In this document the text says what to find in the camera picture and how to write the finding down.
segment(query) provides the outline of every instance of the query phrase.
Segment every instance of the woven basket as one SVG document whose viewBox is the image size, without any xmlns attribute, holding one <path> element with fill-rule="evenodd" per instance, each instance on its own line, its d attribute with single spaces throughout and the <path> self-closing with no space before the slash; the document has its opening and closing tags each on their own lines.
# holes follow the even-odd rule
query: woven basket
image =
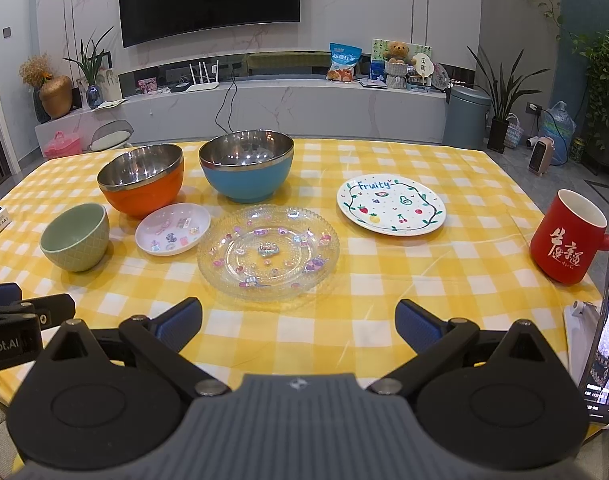
<svg viewBox="0 0 609 480">
<path fill-rule="evenodd" d="M 505 137 L 505 146 L 507 148 L 514 148 L 520 142 L 524 130 L 520 126 L 520 119 L 517 118 L 517 115 L 509 114 L 507 121 L 509 124 L 507 128 L 507 136 Z"/>
<path fill-rule="evenodd" d="M 408 67 L 404 63 L 384 63 L 384 71 L 389 75 L 406 76 Z"/>
</svg>

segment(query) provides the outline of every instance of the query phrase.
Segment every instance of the trash can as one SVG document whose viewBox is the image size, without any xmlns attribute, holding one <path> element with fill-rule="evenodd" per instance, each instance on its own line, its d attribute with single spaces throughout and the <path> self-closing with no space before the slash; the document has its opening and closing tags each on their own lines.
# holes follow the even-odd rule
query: trash can
<svg viewBox="0 0 609 480">
<path fill-rule="evenodd" d="M 481 150 L 487 131 L 491 98 L 482 90 L 453 86 L 446 93 L 448 111 L 442 144 Z"/>
</svg>

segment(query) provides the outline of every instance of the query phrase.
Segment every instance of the potted plant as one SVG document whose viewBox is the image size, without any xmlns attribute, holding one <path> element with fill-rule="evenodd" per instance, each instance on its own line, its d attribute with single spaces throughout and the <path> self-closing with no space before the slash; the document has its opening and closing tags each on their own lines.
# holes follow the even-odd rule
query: potted plant
<svg viewBox="0 0 609 480">
<path fill-rule="evenodd" d="M 87 46 L 84 46 L 82 40 L 80 40 L 79 61 L 69 57 L 64 58 L 66 61 L 70 61 L 78 65 L 80 70 L 82 70 L 84 73 L 87 83 L 89 84 L 89 87 L 87 88 L 87 103 L 91 109 L 97 108 L 104 102 L 104 99 L 102 98 L 102 91 L 96 84 L 96 77 L 98 76 L 98 70 L 100 70 L 100 66 L 102 65 L 102 58 L 105 55 L 105 51 L 103 49 L 98 54 L 98 46 L 100 45 L 100 41 L 102 41 L 104 37 L 111 32 L 111 29 L 113 29 L 113 27 L 109 28 L 107 32 L 102 34 L 97 43 L 95 43 L 92 38 L 89 38 L 89 41 L 87 41 Z M 93 46 L 91 56 L 89 56 L 89 43 L 91 43 Z"/>
<path fill-rule="evenodd" d="M 503 153 L 504 152 L 504 140 L 507 136 L 507 128 L 508 128 L 508 115 L 511 113 L 511 108 L 515 101 L 523 96 L 528 94 L 539 94 L 542 90 L 520 90 L 522 83 L 529 79 L 534 75 L 538 75 L 544 72 L 547 72 L 548 68 L 542 68 L 542 70 L 537 70 L 536 72 L 530 73 L 528 75 L 515 75 L 515 69 L 517 69 L 520 60 L 522 59 L 522 55 L 524 54 L 524 49 L 520 51 L 520 54 L 517 56 L 517 59 L 513 63 L 513 68 L 511 69 L 511 73 L 507 80 L 504 77 L 504 67 L 502 63 L 500 63 L 500 79 L 495 78 L 495 71 L 491 66 L 491 62 L 489 61 L 489 57 L 484 52 L 482 47 L 479 48 L 479 51 L 482 53 L 484 61 L 486 62 L 489 72 L 491 73 L 491 77 L 489 77 L 487 70 L 484 68 L 484 64 L 475 55 L 475 53 L 469 48 L 469 52 L 475 57 L 475 61 L 479 66 L 479 69 L 484 74 L 484 77 L 487 79 L 489 83 L 489 90 L 483 87 L 479 87 L 484 90 L 489 97 L 491 97 L 491 104 L 493 106 L 493 120 L 491 121 L 491 131 L 489 132 L 489 142 L 487 147 L 496 152 Z"/>
<path fill-rule="evenodd" d="M 609 134 L 609 30 L 604 34 L 598 32 L 591 41 L 586 36 L 578 36 L 573 43 L 574 52 L 582 47 L 579 54 L 588 61 L 586 147 L 593 158 L 600 160 L 600 153 L 606 148 L 603 136 Z"/>
<path fill-rule="evenodd" d="M 31 56 L 20 65 L 18 75 L 22 78 L 24 84 L 30 85 L 33 88 L 33 107 L 36 111 L 38 122 L 44 124 L 50 121 L 51 117 L 46 113 L 46 110 L 44 110 L 42 101 L 40 100 L 40 89 L 42 88 L 42 85 L 46 80 L 53 77 L 47 55 Z"/>
</svg>

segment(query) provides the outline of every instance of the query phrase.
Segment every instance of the decorative plate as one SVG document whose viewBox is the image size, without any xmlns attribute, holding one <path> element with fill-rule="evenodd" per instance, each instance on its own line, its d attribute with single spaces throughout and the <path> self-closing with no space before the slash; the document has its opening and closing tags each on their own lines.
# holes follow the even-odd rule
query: decorative plate
<svg viewBox="0 0 609 480">
<path fill-rule="evenodd" d="M 211 285 L 231 296 L 284 300 L 324 280 L 339 252 L 337 235 L 321 216 L 265 204 L 214 225 L 198 247 L 198 266 Z"/>
<path fill-rule="evenodd" d="M 337 190 L 337 205 L 351 221 L 383 235 L 423 235 L 446 218 L 442 199 L 427 186 L 388 173 L 347 180 Z"/>
<path fill-rule="evenodd" d="M 210 224 L 209 211 L 201 205 L 171 204 L 139 223 L 136 243 L 154 256 L 174 256 L 195 247 Z"/>
<path fill-rule="evenodd" d="M 433 66 L 433 75 L 431 76 L 431 84 L 437 88 L 438 90 L 446 90 L 449 88 L 449 84 L 451 80 L 449 79 L 449 75 L 446 73 L 446 70 L 442 65 L 436 63 Z"/>
</svg>

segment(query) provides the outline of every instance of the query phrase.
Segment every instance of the marble wall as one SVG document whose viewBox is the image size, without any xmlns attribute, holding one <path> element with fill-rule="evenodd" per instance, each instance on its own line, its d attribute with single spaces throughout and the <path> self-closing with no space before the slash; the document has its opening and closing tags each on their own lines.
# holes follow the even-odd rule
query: marble wall
<svg viewBox="0 0 609 480">
<path fill-rule="evenodd" d="M 328 50 L 331 41 L 371 52 L 371 40 L 426 43 L 433 58 L 474 68 L 466 47 L 478 47 L 481 0 L 301 0 L 299 23 L 245 25 L 203 30 L 122 47 L 118 0 L 36 0 L 40 50 L 56 72 L 80 76 L 63 57 L 75 58 L 80 40 L 107 28 L 103 42 L 119 72 L 157 64 L 243 52 Z"/>
</svg>

